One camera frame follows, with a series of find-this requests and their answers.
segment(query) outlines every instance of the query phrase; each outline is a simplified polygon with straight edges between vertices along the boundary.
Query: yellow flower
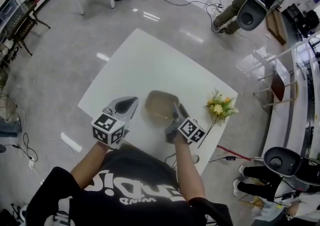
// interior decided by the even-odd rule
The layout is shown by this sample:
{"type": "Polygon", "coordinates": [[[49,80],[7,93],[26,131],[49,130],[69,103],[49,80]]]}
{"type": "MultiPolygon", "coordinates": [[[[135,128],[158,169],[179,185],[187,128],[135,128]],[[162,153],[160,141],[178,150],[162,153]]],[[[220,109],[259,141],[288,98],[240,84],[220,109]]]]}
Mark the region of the yellow flower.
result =
{"type": "Polygon", "coordinates": [[[223,112],[223,108],[221,105],[217,104],[214,106],[213,111],[217,113],[217,115],[220,115],[223,112]]]}
{"type": "Polygon", "coordinates": [[[214,100],[208,100],[207,105],[208,105],[208,106],[211,106],[211,105],[213,105],[214,103],[215,103],[214,100]]]}

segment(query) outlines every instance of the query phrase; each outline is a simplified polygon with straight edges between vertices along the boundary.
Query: black t-shirt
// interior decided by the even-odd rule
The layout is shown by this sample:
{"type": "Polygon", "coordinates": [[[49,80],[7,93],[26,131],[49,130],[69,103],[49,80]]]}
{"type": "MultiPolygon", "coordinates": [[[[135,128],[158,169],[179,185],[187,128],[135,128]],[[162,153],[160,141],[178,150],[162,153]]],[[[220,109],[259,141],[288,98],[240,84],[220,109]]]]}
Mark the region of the black t-shirt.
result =
{"type": "Polygon", "coordinates": [[[174,170],[129,146],[108,153],[85,190],[70,173],[55,167],[27,208],[27,226],[43,226],[57,214],[59,200],[69,196],[68,216],[75,226],[205,225],[206,215],[218,225],[232,225],[226,205],[200,197],[186,202],[174,170]]]}

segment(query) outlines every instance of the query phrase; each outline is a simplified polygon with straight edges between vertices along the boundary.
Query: red strip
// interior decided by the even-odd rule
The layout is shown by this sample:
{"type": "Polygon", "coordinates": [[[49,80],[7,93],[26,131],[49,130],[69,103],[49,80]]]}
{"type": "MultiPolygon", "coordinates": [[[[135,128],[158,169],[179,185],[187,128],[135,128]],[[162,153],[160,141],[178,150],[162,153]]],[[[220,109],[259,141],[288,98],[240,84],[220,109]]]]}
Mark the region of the red strip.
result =
{"type": "Polygon", "coordinates": [[[232,155],[241,157],[241,158],[246,159],[246,160],[248,160],[248,161],[251,161],[251,160],[252,160],[252,159],[247,158],[247,157],[245,157],[245,156],[242,156],[242,155],[240,155],[240,154],[238,154],[238,153],[235,153],[235,152],[233,152],[232,150],[229,150],[229,149],[227,149],[227,148],[225,148],[225,147],[222,147],[222,146],[219,146],[219,145],[217,145],[217,147],[220,148],[220,149],[223,149],[224,151],[226,151],[226,152],[228,152],[228,153],[231,153],[232,155]]]}

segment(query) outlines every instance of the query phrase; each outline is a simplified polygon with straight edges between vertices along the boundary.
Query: plastic container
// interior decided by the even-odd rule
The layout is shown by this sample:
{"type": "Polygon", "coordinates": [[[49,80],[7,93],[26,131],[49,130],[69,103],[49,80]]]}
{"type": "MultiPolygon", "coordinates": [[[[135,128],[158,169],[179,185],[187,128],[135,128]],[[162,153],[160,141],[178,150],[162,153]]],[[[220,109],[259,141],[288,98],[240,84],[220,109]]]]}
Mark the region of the plastic container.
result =
{"type": "Polygon", "coordinates": [[[5,22],[17,7],[15,0],[10,0],[0,12],[0,19],[5,22]]]}
{"type": "Polygon", "coordinates": [[[173,119],[174,103],[180,106],[177,96],[162,91],[151,91],[145,101],[144,107],[153,116],[173,119]]]}

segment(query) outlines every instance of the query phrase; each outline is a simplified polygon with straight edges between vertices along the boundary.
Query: polished concrete floor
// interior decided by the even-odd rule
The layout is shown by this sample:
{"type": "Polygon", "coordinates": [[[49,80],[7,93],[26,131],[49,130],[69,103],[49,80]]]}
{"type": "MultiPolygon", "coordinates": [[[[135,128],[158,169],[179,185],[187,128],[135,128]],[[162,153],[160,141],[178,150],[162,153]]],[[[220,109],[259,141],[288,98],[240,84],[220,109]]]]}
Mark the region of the polished concrete floor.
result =
{"type": "MultiPolygon", "coordinates": [[[[195,0],[169,1],[185,4],[195,0]]],[[[221,0],[225,7],[231,1],[221,0]]],[[[109,0],[81,2],[84,16],[78,12],[75,0],[49,0],[44,4],[38,17],[51,29],[35,26],[25,40],[33,56],[21,49],[11,65],[5,91],[24,108],[29,145],[38,153],[38,161],[30,170],[19,150],[8,147],[0,154],[2,207],[28,203],[48,169],[72,169],[94,144],[91,118],[77,104],[107,60],[136,28],[190,57],[238,92],[236,106],[240,112],[229,120],[219,145],[247,157],[259,155],[269,115],[252,92],[262,88],[258,77],[269,73],[266,57],[283,50],[273,37],[266,36],[265,23],[252,32],[239,30],[247,39],[238,33],[213,33],[205,6],[199,3],[178,7],[163,0],[126,0],[111,9],[109,0]],[[79,143],[82,152],[74,152],[74,156],[57,140],[61,133],[79,143]]],[[[17,141],[0,140],[3,144],[17,141]]],[[[216,149],[212,158],[225,155],[216,149]]],[[[250,225],[251,207],[239,202],[232,191],[242,163],[241,159],[212,162],[202,178],[210,201],[227,204],[235,225],[250,225]]]]}

